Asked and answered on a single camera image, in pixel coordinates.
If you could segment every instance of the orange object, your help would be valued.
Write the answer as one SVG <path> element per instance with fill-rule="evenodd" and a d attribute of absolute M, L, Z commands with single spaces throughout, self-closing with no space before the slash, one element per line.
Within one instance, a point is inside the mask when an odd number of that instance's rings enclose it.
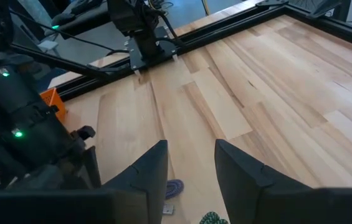
<path fill-rule="evenodd" d="M 47 103 L 47 105 L 56 105 L 58 107 L 59 111 L 56 112 L 55 115 L 61 123 L 64 123 L 66 115 L 65 104 L 59 97 L 57 89 L 51 88 L 49 90 L 46 90 L 45 92 L 40 93 L 40 96 L 44 100 L 44 102 Z"/>

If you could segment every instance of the wooden table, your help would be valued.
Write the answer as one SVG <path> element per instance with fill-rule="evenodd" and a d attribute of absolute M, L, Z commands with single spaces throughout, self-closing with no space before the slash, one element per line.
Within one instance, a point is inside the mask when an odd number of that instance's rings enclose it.
<path fill-rule="evenodd" d="M 243 2 L 178 29 L 235 13 Z M 91 125 L 102 181 L 160 139 L 184 192 L 163 223 L 227 213 L 214 141 L 223 138 L 311 187 L 352 187 L 352 44 L 280 16 L 66 102 L 67 127 Z"/>

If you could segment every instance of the black metal frame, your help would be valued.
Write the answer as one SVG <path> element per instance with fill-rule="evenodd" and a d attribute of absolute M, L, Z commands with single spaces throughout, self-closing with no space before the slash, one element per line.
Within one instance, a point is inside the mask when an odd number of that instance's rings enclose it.
<path fill-rule="evenodd" d="M 348 4 L 347 7 L 349 7 L 350 1 L 347 0 L 346 3 Z M 335 9 L 336 12 L 346 12 L 346 7 L 339 7 L 339 9 Z M 351 25 L 325 16 L 313 19 L 312 13 L 310 11 L 293 6 L 292 4 L 287 4 L 287 2 L 283 2 L 282 4 L 274 4 L 273 6 L 260 6 L 257 4 L 255 7 L 180 36 L 179 39 L 184 42 L 184 46 L 178 47 L 178 55 L 185 54 L 194 49 L 200 48 L 217 40 L 223 39 L 229 35 L 256 26 L 284 14 L 352 43 Z M 50 56 L 50 58 L 51 61 L 59 59 L 53 56 Z M 66 61 L 63 64 L 58 64 L 56 62 L 55 66 L 61 68 L 67 67 L 69 70 L 81 73 L 83 75 L 57 86 L 57 91 L 64 101 L 70 100 L 96 88 L 133 74 L 133 70 L 130 68 L 129 58 L 124 58 L 123 60 L 107 65 L 101 69 L 92 67 L 82 68 L 80 66 L 83 65 L 77 65 L 76 63 L 69 61 Z M 114 72 L 103 72 L 104 70 L 112 70 Z"/>

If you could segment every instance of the green led light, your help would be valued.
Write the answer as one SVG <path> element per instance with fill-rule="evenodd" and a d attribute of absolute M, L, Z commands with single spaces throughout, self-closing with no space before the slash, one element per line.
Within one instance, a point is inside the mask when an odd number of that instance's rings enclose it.
<path fill-rule="evenodd" d="M 19 137 L 22 137 L 24 134 L 22 133 L 22 132 L 20 132 L 20 131 L 17 131 L 16 133 L 15 133 L 15 137 L 17 137 L 17 138 L 19 138 Z"/>

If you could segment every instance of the blue object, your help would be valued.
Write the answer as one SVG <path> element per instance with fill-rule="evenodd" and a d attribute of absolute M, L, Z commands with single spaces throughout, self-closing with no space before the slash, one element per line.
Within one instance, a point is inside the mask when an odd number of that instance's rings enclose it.
<path fill-rule="evenodd" d="M 168 180 L 166 187 L 166 200 L 179 195 L 184 190 L 184 183 L 181 180 Z"/>

